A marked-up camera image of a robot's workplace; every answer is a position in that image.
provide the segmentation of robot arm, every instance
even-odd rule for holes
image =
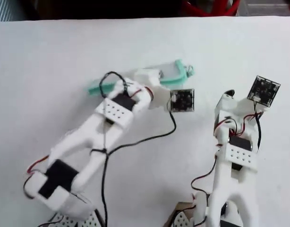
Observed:
[[[218,140],[213,191],[196,194],[194,226],[258,227],[256,200],[258,134],[256,117],[270,107],[280,85],[257,76],[247,99],[224,93],[215,108],[213,135]]]
[[[35,172],[27,181],[26,192],[53,211],[84,220],[93,212],[94,206],[77,196],[104,163],[106,154],[91,152],[89,162],[78,172],[62,159],[84,148],[110,151],[115,143],[152,104],[154,94],[164,95],[155,105],[165,105],[169,90],[158,84],[158,75],[135,75],[142,83],[126,79],[128,95],[124,95],[122,81],[94,110],[94,113],[73,133],[67,135],[51,149],[46,173]]]

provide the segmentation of white 3d-printed robot arm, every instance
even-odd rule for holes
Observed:
[[[91,152],[89,162],[80,172],[71,168],[61,159],[84,148],[89,148],[89,150],[106,148],[107,151],[110,151],[130,128],[133,120],[137,119],[149,108],[153,95],[160,92],[165,95],[164,99],[160,100],[169,99],[169,90],[158,86],[156,83],[151,83],[152,79],[149,77],[152,76],[157,77],[155,74],[140,75],[146,81],[147,87],[128,78],[125,79],[128,84],[127,92],[131,98],[122,96],[124,86],[121,80],[118,81],[114,90],[95,109],[94,113],[78,129],[67,135],[51,149],[46,174],[35,172],[26,183],[26,192],[42,201],[53,211],[58,211],[79,220],[87,219],[94,210],[94,206],[91,202],[80,199],[76,194],[84,190],[96,170],[104,163],[106,154],[96,151]],[[133,99],[131,110],[120,105],[116,100],[118,97],[128,98],[130,101]],[[166,102],[160,102],[158,105],[165,105]],[[48,173],[52,170],[55,171],[52,174],[53,177]],[[43,188],[49,182],[49,179],[58,175],[55,173],[61,173],[61,180],[72,174],[72,179],[69,181],[70,185],[67,188],[59,184],[54,189],[46,187],[43,193]]]
[[[257,112],[264,112],[266,107],[257,104]],[[232,118],[237,122],[227,120],[214,130],[218,140],[219,150],[216,153],[215,175],[213,191],[209,196],[208,204],[203,192],[196,194],[194,204],[194,224],[206,217],[207,227],[219,227],[220,221],[228,221],[238,227],[258,227],[258,204],[256,201],[256,174],[257,174],[257,131],[254,119],[253,102],[247,99],[236,101],[232,96],[223,94],[215,108],[215,125]],[[243,131],[239,138],[249,141],[248,149],[232,142],[230,129],[236,133]],[[227,204],[226,214],[221,217],[222,207]]]

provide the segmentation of black wire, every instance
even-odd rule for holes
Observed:
[[[32,170],[32,172],[40,172],[40,173],[42,173],[41,172],[41,170],[39,170],[39,169],[33,169]],[[28,199],[30,199],[30,200],[33,200],[34,199],[34,197],[33,196],[30,196],[27,192],[26,192],[26,184],[27,184],[27,182],[28,182],[28,180],[31,178],[33,176],[33,174],[31,174],[27,179],[26,179],[26,181],[24,181],[24,183],[23,183],[23,193],[24,193],[24,195],[28,198]]]
[[[106,78],[108,78],[111,74],[115,74],[115,75],[117,75],[122,81],[123,81],[123,87],[124,87],[124,91],[123,91],[123,93],[125,94],[125,95],[128,95],[128,92],[127,92],[127,83],[126,83],[126,81],[125,81],[125,79],[120,75],[120,74],[118,74],[117,72],[114,72],[114,71],[110,71],[110,72],[108,72],[108,73],[106,73],[105,75],[104,75],[104,77],[101,79],[101,81],[100,81],[100,83],[99,83],[99,88],[100,88],[100,92],[101,92],[101,95],[102,95],[102,97],[103,98],[106,98],[107,97],[107,95],[103,92],[103,88],[102,88],[102,83],[103,83],[103,81],[106,79]]]
[[[238,124],[236,123],[236,120],[234,120],[233,118],[228,118],[228,120],[233,120],[234,121],[234,123],[235,123],[235,134],[237,134],[237,132],[238,132]]]
[[[194,225],[193,227],[197,227],[197,226],[200,226],[200,225],[204,224],[204,223],[205,223],[205,221],[206,221],[206,219],[207,219],[207,216],[205,216],[205,218],[204,218],[204,220],[203,220],[203,221],[201,221],[200,223],[198,223],[198,224]]]
[[[57,224],[57,223],[60,223],[63,219],[64,219],[64,215],[61,216],[61,219],[59,221],[45,222],[38,225],[38,227],[42,227],[42,226],[50,225],[50,224]]]
[[[103,174],[102,174],[102,185],[101,185],[101,197],[102,197],[102,202],[103,202],[104,212],[105,212],[105,227],[107,227],[107,224],[108,224],[108,212],[107,212],[107,204],[106,204],[106,200],[105,200],[104,188],[105,188],[107,164],[108,164],[110,155],[112,155],[114,152],[116,152],[117,150],[119,150],[121,148],[132,147],[132,146],[138,145],[138,144],[145,142],[145,141],[153,140],[153,139],[160,138],[160,137],[165,137],[165,136],[172,134],[177,129],[177,124],[176,124],[175,119],[174,119],[171,112],[169,112],[169,115],[170,115],[170,118],[173,122],[174,128],[173,128],[173,130],[171,130],[168,133],[165,133],[162,135],[157,135],[157,136],[152,136],[152,137],[149,137],[149,138],[146,138],[143,140],[139,140],[138,142],[135,142],[135,143],[120,145],[120,146],[116,147],[115,149],[111,150],[111,152],[109,152],[109,153],[107,153],[106,150],[104,151],[104,149],[103,150],[99,150],[99,149],[92,149],[91,150],[91,152],[98,151],[98,152],[106,154],[106,159],[104,162],[104,169],[103,169]]]
[[[209,196],[208,196],[208,193],[207,193],[206,191],[204,191],[203,189],[200,189],[200,188],[196,188],[196,187],[194,187],[194,186],[193,186],[193,183],[194,183],[195,181],[199,180],[199,179],[202,179],[202,178],[204,178],[204,177],[207,177],[208,175],[210,175],[210,174],[212,173],[212,171],[213,171],[214,168],[215,168],[216,159],[217,159],[217,157],[215,157],[214,164],[213,164],[211,170],[210,170],[207,174],[202,175],[202,176],[199,176],[199,177],[196,177],[196,178],[194,178],[194,179],[191,181],[191,188],[192,188],[192,189],[197,190],[197,191],[200,191],[200,192],[203,192],[203,193],[206,194],[206,202],[207,202],[207,206],[208,206],[208,197],[209,197]]]
[[[34,197],[33,196],[30,196],[27,192],[26,192],[26,183],[28,182],[28,180],[32,177],[32,175],[30,175],[26,181],[24,181],[24,184],[23,184],[23,193],[24,195],[29,199],[29,200],[33,200]]]
[[[174,125],[173,130],[171,130],[170,132],[168,132],[166,134],[162,134],[162,135],[158,135],[158,136],[151,136],[149,138],[146,138],[146,139],[143,139],[143,140],[139,140],[138,142],[135,142],[135,143],[129,143],[129,144],[120,145],[120,146],[116,147],[115,149],[113,149],[109,153],[109,155],[112,155],[114,152],[116,152],[117,150],[119,150],[121,148],[132,147],[132,146],[138,145],[139,143],[142,143],[142,142],[145,142],[145,141],[148,141],[148,140],[153,140],[153,139],[156,139],[156,138],[160,138],[160,137],[164,137],[164,136],[168,136],[168,135],[172,134],[177,129],[177,124],[176,124],[175,119],[174,119],[174,117],[173,117],[171,112],[169,112],[169,115],[170,115],[170,118],[171,118],[171,120],[173,122],[173,125]]]
[[[107,204],[106,204],[105,193],[104,193],[104,189],[105,189],[105,178],[106,178],[106,170],[107,170],[108,160],[109,160],[109,154],[106,154],[106,159],[105,159],[105,162],[104,162],[103,175],[102,175],[102,184],[101,184],[101,197],[102,197],[102,203],[103,203],[103,206],[104,206],[104,215],[105,215],[104,222],[105,222],[105,227],[107,227],[107,224],[108,224]]]
[[[256,120],[257,128],[258,128],[257,149],[259,149],[259,147],[260,147],[260,141],[262,139],[262,129],[260,127],[260,122],[259,122],[258,114],[256,112],[256,104],[257,104],[257,102],[254,102],[255,120]]]

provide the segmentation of circuit board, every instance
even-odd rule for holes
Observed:
[[[280,86],[278,83],[257,76],[247,99],[270,107]]]
[[[172,90],[170,95],[172,112],[194,111],[194,89]]]

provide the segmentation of white plastic part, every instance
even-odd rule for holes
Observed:
[[[225,159],[257,171],[257,153],[226,144]]]
[[[265,111],[265,107],[257,106],[257,112],[260,111]],[[238,132],[242,129],[240,123],[243,123],[244,116],[248,114],[254,114],[252,101],[244,99],[237,102],[226,94],[221,97],[215,109],[215,118],[218,118],[218,122],[229,115],[238,123]],[[226,201],[236,204],[244,227],[258,227],[256,122],[253,119],[246,119],[245,126],[241,137],[250,141],[252,152],[229,144],[229,127],[226,123],[221,124],[214,132],[218,143],[222,146],[217,152],[213,191],[208,200],[207,227],[219,227],[221,209]],[[233,170],[232,163],[243,167],[240,171]]]
[[[177,214],[171,227],[190,227],[189,220],[183,211]]]
[[[102,102],[95,111],[99,114],[105,114],[108,119],[112,120],[123,129],[133,120],[133,113],[130,110],[108,98],[106,98],[105,102]]]
[[[57,213],[49,222],[56,222],[62,218],[62,221],[55,224],[49,224],[48,227],[103,227],[101,226],[96,213],[93,211],[87,220],[77,221],[69,216]]]
[[[58,186],[53,194],[47,199],[39,194],[39,190],[47,181],[47,176],[35,172],[26,183],[26,192],[45,203],[51,210],[60,211],[62,214],[77,219],[87,219],[94,210],[94,205],[84,201]]]
[[[148,75],[143,75],[142,78],[147,82],[149,81],[149,84],[154,84],[154,88],[159,91],[158,87],[161,86],[159,85],[159,80],[157,81],[158,84],[156,82],[151,83],[150,81],[155,81],[155,79],[151,79],[151,77],[154,76],[149,73]],[[89,148],[89,151],[91,151],[93,148],[103,149],[105,147],[107,151],[110,151],[114,144],[130,128],[133,120],[140,117],[149,108],[152,100],[150,92],[143,84],[128,78],[125,80],[128,84],[127,92],[129,96],[133,95],[132,98],[136,101],[132,111],[112,101],[113,98],[118,94],[122,94],[124,91],[123,82],[119,80],[108,98],[95,109],[94,113],[79,128],[65,136],[51,149],[51,154],[48,158],[48,168],[56,159],[63,159],[84,148]],[[112,120],[114,124],[104,131],[102,129],[106,123],[106,118]],[[58,186],[52,195],[46,199],[39,194],[39,190],[47,181],[47,177],[39,172],[34,173],[28,180],[25,190],[29,195],[37,198],[53,211],[59,211],[75,219],[85,220],[94,210],[94,206],[91,202],[84,202],[74,194],[79,194],[84,190],[91,177],[104,163],[105,159],[105,154],[96,151],[92,152],[89,162],[73,179],[70,192]]]
[[[204,192],[197,192],[196,198],[193,201],[193,206],[196,208],[193,211],[193,225],[200,223],[206,216],[207,199]]]
[[[170,91],[168,88],[163,87],[160,84],[160,70],[140,69],[134,73],[133,78],[152,90],[154,99],[150,104],[150,109],[164,106],[164,110],[168,111],[165,104],[170,99]]]
[[[226,212],[224,216],[221,216],[221,220],[243,227],[243,222],[239,216],[237,206],[232,201],[227,201]]]

